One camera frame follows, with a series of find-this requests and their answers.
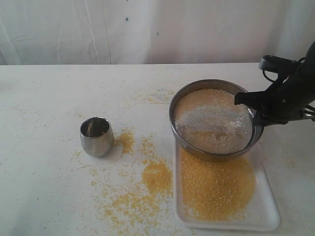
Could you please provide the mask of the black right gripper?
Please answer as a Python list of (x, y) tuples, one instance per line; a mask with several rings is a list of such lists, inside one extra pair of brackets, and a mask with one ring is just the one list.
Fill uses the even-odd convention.
[(283, 83), (275, 82), (265, 91), (238, 92), (234, 104), (253, 108), (253, 124), (285, 125), (301, 119), (315, 120), (315, 70), (300, 68)]

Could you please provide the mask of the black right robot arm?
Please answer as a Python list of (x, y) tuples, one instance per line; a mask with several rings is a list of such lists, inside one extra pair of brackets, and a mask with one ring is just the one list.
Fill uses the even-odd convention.
[(289, 60), (272, 55), (262, 57), (259, 69), (263, 74), (272, 72), (277, 79), (264, 91), (238, 92), (236, 105), (244, 104), (256, 111), (253, 123), (269, 126), (290, 121), (315, 118), (310, 104), (315, 100), (315, 46), (306, 56)]

